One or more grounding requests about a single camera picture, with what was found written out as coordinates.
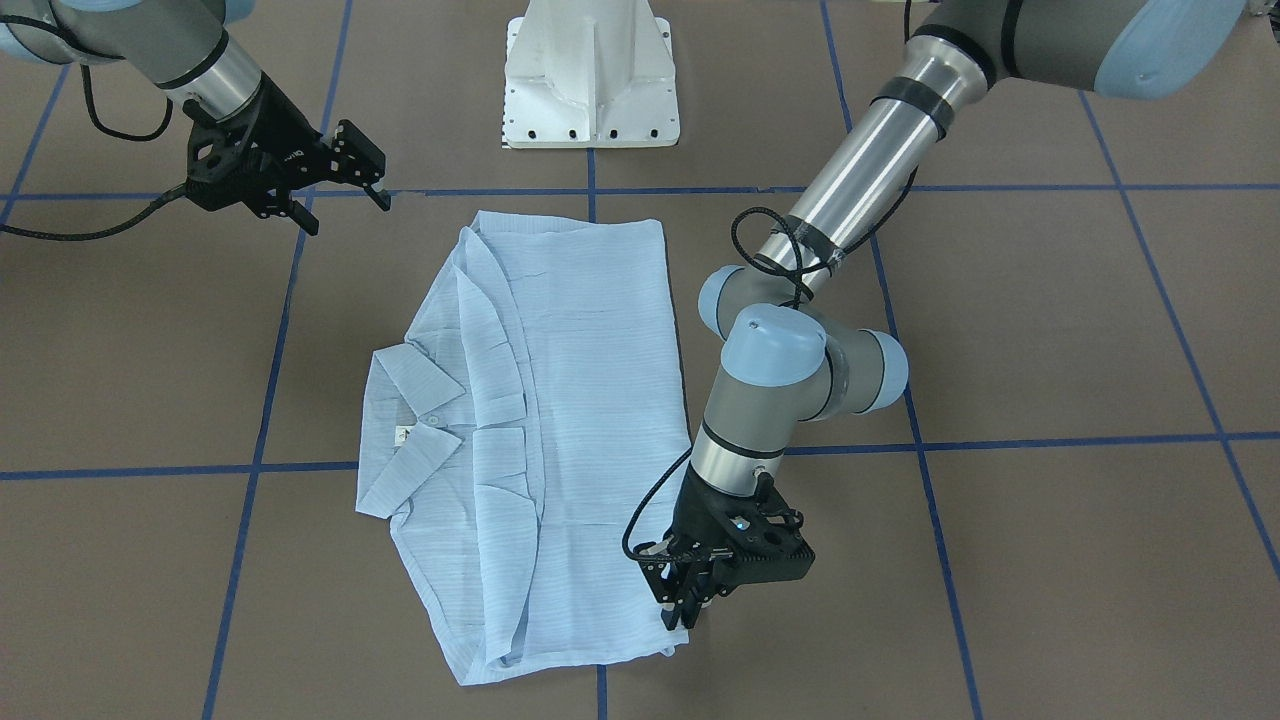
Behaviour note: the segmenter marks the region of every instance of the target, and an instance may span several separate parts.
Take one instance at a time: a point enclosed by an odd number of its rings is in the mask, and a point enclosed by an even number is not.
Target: brown floor
[[[790,208],[842,99],[856,118],[899,64],[900,5],[653,5],[677,147],[500,150],[524,0],[260,3],[233,32],[314,122],[332,100],[385,149],[390,214],[320,193],[306,242],[189,204],[93,243],[0,237],[0,717],[1280,714],[1262,19],[1164,101],[1007,81],[961,114],[819,299],[897,332],[914,402],[797,433],[780,482],[818,552],[805,580],[718,601],[672,659],[457,687],[352,502],[369,356],[458,227],[662,220],[696,421],[718,343],[695,297],[735,261],[730,220]],[[159,117],[132,69],[97,78],[109,122]],[[180,179],[180,118],[150,146],[105,138],[74,73],[10,58],[0,97],[0,222],[102,227]]]

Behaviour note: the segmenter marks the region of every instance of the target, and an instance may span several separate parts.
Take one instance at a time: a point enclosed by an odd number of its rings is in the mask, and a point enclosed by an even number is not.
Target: fabric fold
[[[509,666],[522,656],[529,585],[538,559],[538,515],[525,483],[525,433],[480,429],[476,459],[476,528],[484,587],[485,662]]]
[[[524,419],[525,386],[498,310],[466,274],[458,273],[457,283],[475,423],[485,428]]]

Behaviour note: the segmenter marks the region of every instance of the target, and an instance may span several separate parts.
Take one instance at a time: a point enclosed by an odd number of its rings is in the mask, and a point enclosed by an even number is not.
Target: cable
[[[69,29],[55,26],[54,23],[46,23],[45,20],[37,20],[36,18],[28,18],[26,15],[0,15],[0,24],[10,26],[27,26],[36,29],[42,29],[50,35],[56,36],[59,40],[67,44],[68,47],[76,50],[77,53],[83,53],[84,55],[93,55],[95,58],[106,58],[108,60],[123,60],[122,55],[106,55],[102,53],[95,53],[88,47],[79,44],[76,35]]]
[[[128,220],[124,220],[123,223],[115,227],[106,228],[105,231],[86,232],[86,233],[56,233],[56,232],[29,231],[26,228],[15,228],[13,225],[0,225],[0,233],[6,232],[22,237],[33,237],[36,240],[54,240],[58,242],[84,242],[87,240],[100,240],[104,237],[122,233],[132,228],[133,225],[151,217],[151,214],[159,210],[160,208],[164,208],[165,205],[173,202],[174,200],[186,196],[187,196],[187,187],[184,184],[169,188],[168,191],[163,192],[159,197],[152,200],[137,215],[133,215]]]
[[[58,37],[63,42],[65,42],[72,50],[76,50],[77,53],[82,53],[84,55],[95,55],[95,56],[106,58],[106,59],[110,59],[110,60],[123,60],[124,59],[120,55],[104,55],[101,53],[95,53],[95,51],[84,47],[83,45],[81,45],[79,40],[76,38],[76,35],[72,33],[70,31],[68,31],[67,28],[55,26],[54,23],[46,23],[45,20],[37,20],[35,18],[27,18],[27,17],[23,17],[23,15],[0,15],[0,24],[26,26],[26,27],[33,27],[36,29],[45,31],[45,32],[47,32],[47,33]],[[99,131],[101,131],[104,135],[108,135],[110,137],[115,137],[115,138],[119,138],[119,140],[128,140],[129,142],[150,142],[150,141],[160,137],[161,135],[164,135],[164,131],[169,129],[169,120],[173,119],[173,100],[169,100],[168,97],[165,97],[164,119],[160,120],[160,127],[159,128],[156,128],[154,132],[150,132],[147,135],[131,135],[131,133],[127,133],[127,132],[120,132],[120,131],[116,131],[116,129],[111,129],[111,128],[104,126],[102,120],[99,119],[99,117],[97,117],[97,106],[93,102],[93,79],[92,79],[92,77],[90,74],[88,65],[86,65],[83,63],[81,64],[81,85],[84,88],[84,106],[88,109],[88,119],[90,119],[91,123],[93,123],[93,127],[97,128]]]
[[[632,530],[636,529],[636,523],[640,521],[640,514],[644,512],[644,509],[649,506],[649,501],[653,500],[653,496],[658,495],[658,491],[662,489],[662,486],[663,483],[667,482],[667,478],[669,478],[671,474],[676,471],[676,468],[680,468],[681,462],[689,460],[689,456],[692,455],[692,452],[694,448],[690,447],[684,454],[681,454],[681,456],[677,457],[676,461],[671,464],[671,468],[667,468],[667,471],[663,473],[660,478],[658,478],[658,482],[654,483],[652,488],[649,488],[649,492],[645,493],[644,500],[641,500],[640,505],[636,506],[636,511],[631,514],[631,521],[627,523],[627,529],[622,532],[622,552],[631,560],[635,560],[636,562],[687,562],[698,557],[698,553],[695,552],[685,552],[681,555],[640,555],[639,552],[631,550],[631,533]]]
[[[911,40],[911,0],[906,0],[905,5],[902,6],[902,42],[906,44],[910,40]],[[902,184],[902,192],[899,193],[897,200],[895,200],[893,204],[890,205],[888,210],[886,210],[884,214],[881,215],[881,219],[876,220],[876,224],[873,224],[870,227],[870,229],[868,229],[865,233],[863,233],[863,236],[859,237],[856,242],[854,242],[852,245],[850,245],[847,249],[844,250],[844,255],[847,256],[852,251],[855,251],[859,247],[861,247],[863,245],[865,245],[867,241],[869,241],[873,234],[876,234],[882,227],[884,227],[884,223],[887,223],[888,219],[893,217],[893,213],[896,213],[897,209],[901,208],[902,201],[906,200],[906,196],[911,192],[911,188],[915,187],[915,173],[919,172],[919,169],[920,169],[919,167],[911,169],[911,174],[906,177],[906,183]],[[791,231],[791,228],[787,225],[787,223],[781,217],[778,217],[777,213],[774,213],[773,210],[769,210],[768,208],[750,208],[750,209],[742,211],[742,214],[740,214],[733,220],[733,224],[730,227],[730,240],[732,240],[732,242],[733,242],[733,249],[737,250],[737,254],[741,255],[742,259],[746,260],[756,270],[760,270],[762,273],[765,273],[768,275],[785,277],[788,281],[791,281],[796,286],[796,292],[795,292],[795,297],[792,299],[792,304],[794,304],[795,307],[799,307],[800,306],[800,296],[801,296],[801,286],[803,286],[803,279],[801,279],[803,275],[805,273],[812,273],[814,270],[826,269],[826,268],[831,266],[831,264],[829,263],[817,263],[817,264],[814,264],[814,265],[812,265],[809,268],[804,268],[801,270],[778,272],[778,270],[776,270],[773,268],[769,268],[769,266],[764,265],[763,263],[756,261],[754,258],[751,258],[751,256],[749,256],[746,254],[746,250],[742,249],[742,243],[739,242],[739,240],[737,240],[737,224],[740,222],[742,222],[742,218],[745,218],[748,215],[753,215],[753,214],[769,215],[771,218],[773,218],[778,223],[778,225],[781,225],[782,232],[787,233],[787,240],[791,241],[791,250],[792,250],[792,252],[795,252],[796,266],[797,268],[800,266],[800,259],[801,259],[801,255],[800,255],[800,243],[796,241],[795,233]]]
[[[791,243],[791,252],[795,254],[796,259],[795,270],[787,270],[787,269],[780,270],[777,268],[771,268],[769,265],[760,263],[754,256],[746,252],[746,249],[744,249],[742,243],[737,240],[737,225],[740,225],[742,220],[745,220],[751,215],[765,215],[772,218],[778,227],[778,229],[774,232],[782,232],[787,236],[787,241]],[[804,287],[805,287],[804,275],[829,266],[828,263],[814,263],[808,268],[801,268],[800,263],[804,261],[804,255],[800,254],[800,240],[796,238],[795,231],[791,229],[791,225],[786,222],[786,219],[782,215],[774,213],[768,208],[762,208],[759,205],[755,208],[748,208],[746,210],[739,213],[736,218],[733,218],[733,224],[731,224],[728,228],[728,238],[733,243],[733,250],[737,250],[737,254],[741,255],[744,260],[746,260],[748,265],[751,265],[753,268],[760,270],[767,275],[773,275],[776,278],[786,278],[791,281],[791,284],[795,286],[795,296],[791,299],[791,305],[794,307],[800,307],[800,296],[804,293]]]
[[[88,65],[81,65],[81,85],[84,87],[84,108],[88,109],[88,119],[93,123],[93,127],[104,135],[109,135],[119,140],[128,140],[129,142],[151,142],[164,135],[164,131],[169,129],[169,120],[173,119],[173,100],[169,100],[168,97],[164,100],[164,119],[160,120],[160,127],[147,135],[131,135],[118,129],[111,129],[104,126],[102,120],[99,119],[97,105],[93,102],[93,78],[90,74]]]

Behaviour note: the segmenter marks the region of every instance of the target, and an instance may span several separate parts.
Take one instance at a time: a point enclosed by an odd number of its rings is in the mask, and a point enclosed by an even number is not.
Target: black tape band
[[[173,90],[175,87],[182,87],[188,82],[196,79],[197,77],[205,74],[206,72],[209,72],[209,68],[214,67],[214,63],[221,59],[223,53],[227,51],[227,44],[230,42],[230,40],[232,36],[224,29],[223,36],[218,38],[218,45],[214,45],[212,51],[210,51],[209,55],[200,61],[200,64],[197,64],[195,68],[191,68],[189,70],[182,73],[180,76],[168,82],[157,82],[156,87],[159,87],[160,90]]]
[[[818,260],[831,263],[831,259],[840,251],[840,246],[831,242],[827,233],[820,229],[810,225],[795,215],[787,215],[786,220],[787,225],[791,227],[791,232],[795,233],[796,240],[800,241],[800,245],[812,250]]]
[[[899,76],[884,83],[876,100],[901,100],[928,115],[938,128],[938,140],[947,136],[947,128],[956,119],[955,108],[932,87],[918,79]]]
[[[712,441],[714,441],[716,445],[723,447],[724,450],[735,455],[741,455],[742,457],[751,457],[754,460],[772,460],[774,457],[781,457],[782,454],[786,451],[786,448],[783,447],[777,452],[760,452],[758,450],[748,450],[745,447],[736,446],[732,442],[716,434],[716,430],[707,427],[707,420],[703,420],[703,432],[705,432],[707,437],[712,438]]]
[[[1023,77],[1018,72],[1018,59],[1014,58],[1014,36],[1018,35],[1018,15],[1023,12],[1023,0],[1009,0],[1005,5],[1005,22],[1000,26],[1000,59],[1012,77]]]
[[[920,26],[911,37],[915,37],[916,35],[928,35],[931,37],[937,37],[938,40],[946,40],[951,45],[959,47],[961,53],[973,59],[974,63],[978,63],[978,67],[982,68],[982,74],[987,77],[987,90],[995,87],[996,81],[1000,78],[1000,76],[996,74],[996,63],[992,61],[991,55],[988,55],[987,51],[982,49],[982,45],[978,45],[974,38],[955,28],[938,24]]]

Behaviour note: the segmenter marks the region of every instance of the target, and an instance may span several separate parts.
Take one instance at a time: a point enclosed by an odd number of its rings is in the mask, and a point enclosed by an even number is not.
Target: black cable
[[[119,140],[128,140],[129,142],[151,142],[164,135],[164,131],[169,129],[169,120],[173,119],[173,100],[169,100],[168,97],[164,100],[164,119],[160,120],[160,127],[147,135],[131,135],[118,129],[111,129],[104,126],[102,120],[99,119],[97,105],[93,102],[93,78],[90,74],[88,65],[81,65],[81,85],[84,87],[84,108],[88,109],[88,119],[93,123],[93,127],[104,135],[109,135]]]
[[[795,254],[796,259],[795,270],[772,268],[756,260],[754,256],[746,252],[746,249],[742,247],[741,241],[737,240],[737,225],[740,225],[742,220],[745,220],[750,215],[767,215],[772,218],[778,228],[774,232],[782,232],[787,236],[787,241],[791,243],[791,252]],[[801,268],[800,263],[804,261],[804,255],[800,254],[800,240],[796,238],[796,233],[794,229],[791,229],[791,225],[787,223],[787,220],[782,215],[774,213],[768,208],[762,208],[762,206],[748,208],[746,210],[739,213],[739,215],[733,218],[733,223],[728,228],[728,238],[733,243],[733,250],[737,250],[737,254],[742,256],[742,260],[746,260],[748,265],[751,265],[753,268],[760,270],[767,275],[773,275],[776,278],[786,278],[791,282],[792,286],[795,286],[795,296],[791,299],[791,305],[794,307],[800,307],[800,296],[804,293],[804,275],[808,273],[813,273],[815,270],[822,270],[828,266],[827,263],[814,263],[808,268]]]
[[[33,27],[36,29],[42,29],[50,35],[58,36],[58,38],[65,42],[72,50],[76,50],[77,53],[83,53],[86,55],[93,55],[96,58],[106,58],[108,60],[124,59],[120,55],[105,55],[102,53],[95,53],[93,50],[90,50],[88,47],[81,45],[79,40],[76,38],[76,33],[70,32],[69,29],[58,27],[54,23],[46,23],[45,20],[37,20],[36,18],[28,18],[26,15],[0,15],[0,24],[27,26],[27,27]]]
[[[644,512],[644,509],[649,506],[649,501],[653,500],[653,496],[658,495],[658,491],[662,489],[662,486],[663,483],[667,482],[667,478],[669,478],[671,474],[676,471],[676,468],[680,468],[681,462],[689,460],[689,456],[692,455],[692,452],[694,448],[690,447],[684,454],[681,454],[681,456],[677,457],[676,461],[671,464],[671,468],[667,468],[667,471],[663,473],[660,478],[658,478],[658,482],[654,483],[652,488],[649,488],[649,492],[645,493],[644,500],[641,500],[640,505],[636,506],[636,511],[631,514],[631,521],[627,523],[627,529],[622,532],[622,552],[631,560],[635,560],[636,562],[687,562],[698,557],[698,553],[695,552],[686,552],[682,555],[640,555],[639,552],[631,550],[631,533],[636,529],[636,523],[640,521],[640,514]]]
[[[76,35],[72,33],[70,31],[68,31],[67,28],[58,27],[54,23],[46,23],[45,20],[37,20],[35,18],[27,18],[27,17],[23,17],[23,15],[0,15],[0,24],[26,26],[26,27],[33,27],[36,29],[45,31],[45,32],[47,32],[50,35],[54,35],[58,38],[60,38],[63,42],[65,42],[73,50],[76,50],[78,53],[83,53],[86,55],[96,55],[99,58],[106,58],[106,59],[110,59],[110,60],[123,60],[124,59],[124,58],[122,58],[119,55],[104,55],[101,53],[95,53],[95,51],[84,47],[83,45],[81,45],[79,40],[76,38]],[[165,99],[164,119],[160,120],[160,127],[159,128],[156,128],[154,132],[150,132],[147,135],[131,135],[131,133],[127,133],[127,132],[120,132],[120,131],[111,129],[111,128],[104,126],[102,120],[99,119],[99,117],[97,117],[97,106],[93,102],[93,79],[92,79],[92,77],[90,74],[88,65],[86,65],[86,64],[81,64],[81,85],[84,88],[84,106],[88,109],[88,119],[90,119],[91,123],[93,123],[93,127],[97,128],[99,131],[101,131],[104,135],[108,135],[110,137],[115,137],[115,138],[119,138],[119,140],[128,140],[129,142],[150,142],[150,141],[160,137],[161,135],[164,135],[164,131],[169,129],[169,120],[173,119],[173,100],[169,100],[168,97]]]
[[[86,233],[58,233],[58,232],[29,231],[26,228],[15,228],[13,225],[0,225],[0,233],[6,232],[22,237],[33,237],[36,240],[54,240],[58,242],[84,242],[86,240],[99,240],[116,233],[122,233],[132,228],[133,225],[151,217],[151,214],[159,210],[160,208],[164,208],[165,205],[173,202],[174,200],[178,200],[179,197],[186,197],[186,195],[187,195],[186,186],[179,184],[177,187],[173,187],[161,193],[155,200],[152,200],[137,215],[133,215],[128,220],[124,220],[123,223],[115,227],[106,228],[105,231],[86,232]]]

